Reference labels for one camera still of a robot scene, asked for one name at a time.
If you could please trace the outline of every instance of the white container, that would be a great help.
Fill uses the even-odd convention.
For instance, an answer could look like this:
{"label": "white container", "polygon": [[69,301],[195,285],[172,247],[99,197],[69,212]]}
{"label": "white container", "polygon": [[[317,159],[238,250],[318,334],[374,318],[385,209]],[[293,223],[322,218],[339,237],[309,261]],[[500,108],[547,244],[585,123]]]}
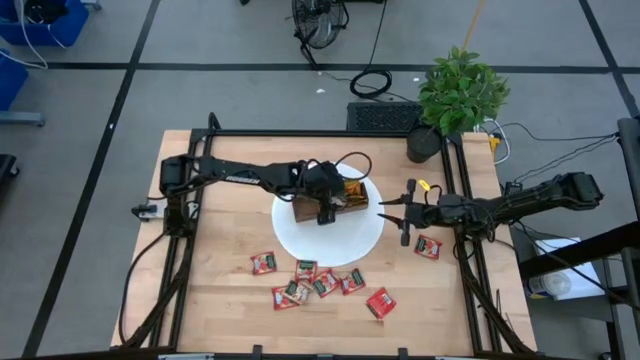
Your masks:
{"label": "white container", "polygon": [[571,291],[571,279],[562,272],[532,277],[523,285],[525,294],[531,299],[561,296]]}

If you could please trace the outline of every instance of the wooden block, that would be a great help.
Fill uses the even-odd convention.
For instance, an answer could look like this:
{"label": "wooden block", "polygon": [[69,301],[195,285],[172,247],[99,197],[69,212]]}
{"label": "wooden block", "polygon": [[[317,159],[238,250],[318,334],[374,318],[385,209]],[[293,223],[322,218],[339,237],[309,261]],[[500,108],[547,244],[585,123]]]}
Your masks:
{"label": "wooden block", "polygon": [[[369,194],[367,193],[367,187],[364,183],[360,183],[360,189],[364,195],[364,203],[361,201],[357,205],[352,205],[347,200],[347,206],[336,211],[336,216],[353,211],[364,210],[369,206]],[[307,198],[296,198],[291,203],[293,206],[293,214],[296,218],[296,222],[303,222],[309,220],[315,220],[318,212],[320,211],[320,203],[316,200]]]}

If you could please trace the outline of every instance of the red snack packet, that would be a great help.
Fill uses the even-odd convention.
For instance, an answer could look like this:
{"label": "red snack packet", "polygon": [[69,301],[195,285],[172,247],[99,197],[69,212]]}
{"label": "red snack packet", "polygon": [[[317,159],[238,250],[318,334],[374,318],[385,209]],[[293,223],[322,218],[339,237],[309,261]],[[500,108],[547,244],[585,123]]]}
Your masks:
{"label": "red snack packet", "polygon": [[333,275],[331,269],[329,269],[318,274],[313,280],[312,285],[318,292],[318,295],[323,298],[340,286],[340,279]]}
{"label": "red snack packet", "polygon": [[273,294],[273,310],[284,310],[300,306],[284,296],[286,289],[286,286],[271,289],[271,293]]}
{"label": "red snack packet", "polygon": [[252,256],[251,262],[253,262],[253,275],[262,275],[278,270],[273,251]]}
{"label": "red snack packet", "polygon": [[282,295],[294,303],[302,305],[309,297],[309,288],[304,281],[291,280]]}
{"label": "red snack packet", "polygon": [[356,290],[360,290],[365,287],[364,278],[360,274],[360,270],[357,268],[353,269],[349,275],[341,281],[342,284],[342,295],[349,295]]}
{"label": "red snack packet", "polygon": [[376,319],[381,320],[396,306],[396,301],[389,296],[387,289],[380,288],[366,302],[367,307]]}
{"label": "red snack packet", "polygon": [[306,280],[312,282],[316,276],[318,263],[310,260],[298,260],[296,262],[296,281]]}
{"label": "red snack packet", "polygon": [[420,235],[418,241],[416,242],[416,248],[413,252],[429,259],[438,260],[440,258],[441,246],[442,243],[440,241],[428,238],[424,235]]}

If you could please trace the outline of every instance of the small box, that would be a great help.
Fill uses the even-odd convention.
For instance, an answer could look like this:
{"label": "small box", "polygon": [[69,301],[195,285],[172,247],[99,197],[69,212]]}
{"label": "small box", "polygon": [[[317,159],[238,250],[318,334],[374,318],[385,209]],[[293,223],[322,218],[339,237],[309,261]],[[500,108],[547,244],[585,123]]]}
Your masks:
{"label": "small box", "polygon": [[[347,205],[336,211],[336,215],[364,210],[369,206],[369,194],[363,182],[345,180]],[[293,199],[293,215],[296,222],[315,220],[320,212],[320,203],[316,200],[298,197]]]}

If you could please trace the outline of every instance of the potted plant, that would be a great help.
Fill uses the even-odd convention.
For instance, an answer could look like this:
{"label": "potted plant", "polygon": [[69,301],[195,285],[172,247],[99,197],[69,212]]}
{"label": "potted plant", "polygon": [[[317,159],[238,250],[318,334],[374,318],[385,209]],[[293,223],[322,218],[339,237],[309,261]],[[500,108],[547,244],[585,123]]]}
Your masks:
{"label": "potted plant", "polygon": [[472,130],[495,118],[509,95],[507,80],[487,64],[474,63],[477,53],[453,47],[446,59],[427,71],[420,85],[420,123],[407,136],[407,156],[413,162],[427,161],[438,153],[442,136]]}

